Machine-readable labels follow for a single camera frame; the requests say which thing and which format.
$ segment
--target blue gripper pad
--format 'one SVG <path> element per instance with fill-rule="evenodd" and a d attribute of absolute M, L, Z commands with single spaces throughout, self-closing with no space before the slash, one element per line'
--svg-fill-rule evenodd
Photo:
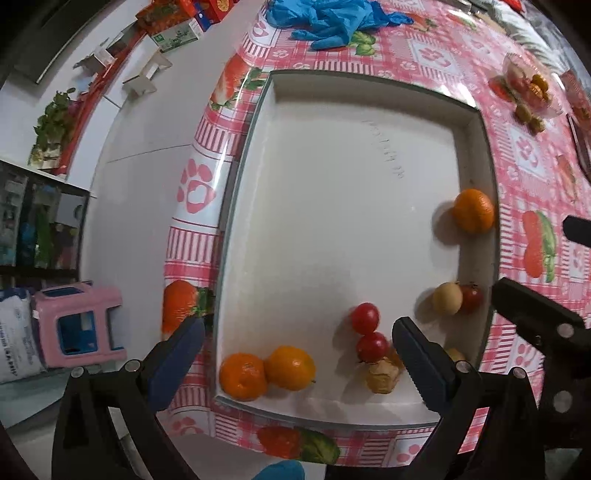
<path fill-rule="evenodd" d="M 201 350 L 205 338 L 203 319 L 187 317 L 172 337 L 158 343 L 144 360 L 146 401 L 154 413 L 166 409 Z"/>
<path fill-rule="evenodd" d="M 392 344 L 426 407 L 445 413 L 457 390 L 455 364 L 440 345 L 429 342 L 409 317 L 392 327 Z"/>

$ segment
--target floor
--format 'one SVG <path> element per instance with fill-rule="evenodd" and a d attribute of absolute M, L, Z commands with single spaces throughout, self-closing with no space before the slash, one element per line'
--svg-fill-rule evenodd
<path fill-rule="evenodd" d="M 173 66 L 155 75 L 157 92 L 127 101 L 101 153 L 81 275 L 121 289 L 124 305 L 115 320 L 128 358 L 143 358 L 160 340 L 164 255 L 176 187 L 206 102 L 261 3 L 241 0 L 201 40 L 168 53 Z M 53 421 L 22 429 L 13 441 L 34 473 L 49 479 Z M 248 480 L 278 461 L 204 435 L 174 443 L 202 480 Z M 308 479 L 324 477 L 323 465 L 305 469 Z"/>

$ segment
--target potted plant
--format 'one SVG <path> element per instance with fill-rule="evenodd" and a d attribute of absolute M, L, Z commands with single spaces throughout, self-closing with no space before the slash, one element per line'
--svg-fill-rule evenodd
<path fill-rule="evenodd" d="M 45 107 L 45 112 L 37 119 L 34 127 L 37 140 L 29 165 L 35 168 L 56 168 L 61 152 L 71 139 L 76 118 L 73 115 L 75 102 L 70 94 L 76 91 L 69 88 L 65 92 L 56 92 L 53 100 Z"/>

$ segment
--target blue glove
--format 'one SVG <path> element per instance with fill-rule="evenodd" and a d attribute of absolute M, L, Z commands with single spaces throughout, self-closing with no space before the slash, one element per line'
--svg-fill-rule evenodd
<path fill-rule="evenodd" d="M 305 480 L 305 478 L 306 473 L 300 462 L 283 460 L 266 466 L 252 480 Z"/>
<path fill-rule="evenodd" d="M 356 30 L 414 22 L 399 12 L 387 15 L 379 2 L 368 0 L 274 0 L 267 21 L 276 28 L 307 27 L 291 38 L 312 40 L 314 50 L 348 45 Z"/>

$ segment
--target pink transparent bowl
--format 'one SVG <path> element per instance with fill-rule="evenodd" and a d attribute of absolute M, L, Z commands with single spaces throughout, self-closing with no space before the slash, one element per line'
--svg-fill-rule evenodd
<path fill-rule="evenodd" d="M 530 65 L 526 59 L 517 53 L 508 53 L 503 62 L 505 82 L 517 101 L 525 103 L 532 113 L 543 118 L 554 118 L 562 114 L 562 106 L 557 100 L 554 82 L 548 73 Z M 529 90 L 529 84 L 535 74 L 541 75 L 548 82 L 550 101 L 540 99 Z"/>

